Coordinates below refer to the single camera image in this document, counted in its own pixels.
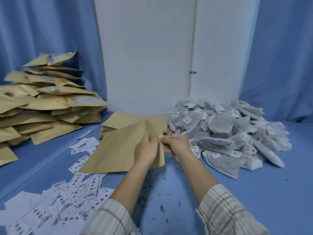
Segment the curtain fold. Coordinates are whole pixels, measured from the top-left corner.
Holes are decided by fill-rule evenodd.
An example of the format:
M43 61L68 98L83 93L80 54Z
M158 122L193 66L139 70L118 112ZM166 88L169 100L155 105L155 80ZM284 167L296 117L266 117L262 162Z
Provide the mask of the curtain fold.
M268 120L313 119L313 0L260 0L241 99Z
M0 0L0 84L41 53L75 51L85 86L106 100L93 0Z

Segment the blue tablecloth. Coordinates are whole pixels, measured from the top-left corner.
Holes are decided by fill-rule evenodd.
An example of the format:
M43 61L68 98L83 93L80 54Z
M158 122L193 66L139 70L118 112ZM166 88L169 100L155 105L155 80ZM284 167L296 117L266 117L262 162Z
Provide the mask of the blue tablecloth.
M241 169L239 179L235 180L210 168L203 159L201 161L271 234L311 234L313 124L284 124L293 145L289 152L277 152L286 165L284 169L264 163L261 169L253 172ZM4 209L5 201L22 190L42 193L56 182L70 181L73 174L68 168L86 153L71 155L68 146L92 128L94 131L88 137L98 138L101 124L93 124L36 146L28 142L18 145L14 151L19 160L0 167L0 209ZM133 220L143 235L205 234L195 212L198 203L181 166L169 154L165 159L164 167L149 171ZM115 188L124 175L110 173L101 186ZM3 227L0 234L5 234Z

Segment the plaid shirt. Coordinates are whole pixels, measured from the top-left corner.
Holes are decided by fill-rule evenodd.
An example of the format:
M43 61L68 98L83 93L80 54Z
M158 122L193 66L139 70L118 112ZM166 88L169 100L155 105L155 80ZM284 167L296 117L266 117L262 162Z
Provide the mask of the plaid shirt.
M198 209L207 235L268 235L268 230L221 184L212 187ZM127 210L108 199L81 235L140 234Z

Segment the pile of filled kraft bags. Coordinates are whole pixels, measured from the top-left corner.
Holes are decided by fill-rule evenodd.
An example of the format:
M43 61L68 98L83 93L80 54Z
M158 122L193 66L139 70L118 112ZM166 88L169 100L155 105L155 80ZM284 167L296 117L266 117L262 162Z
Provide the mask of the pile of filled kraft bags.
M63 66L75 53L42 54L10 72L0 86L0 165L18 158L10 146L31 139L37 145L101 122L109 103L85 89L81 70Z
M239 169L256 170L264 161L284 167L273 151L291 150L281 122L268 122L262 108L241 100L211 104L186 97L166 114L172 135L189 138L190 149L207 164L235 179Z

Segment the white wall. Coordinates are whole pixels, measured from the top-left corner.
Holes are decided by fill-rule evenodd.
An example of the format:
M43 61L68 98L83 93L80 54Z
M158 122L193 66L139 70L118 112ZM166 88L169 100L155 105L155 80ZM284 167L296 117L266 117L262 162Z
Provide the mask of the white wall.
M198 0L190 97L238 98L260 0Z
M195 0L94 0L110 110L155 115L187 96Z

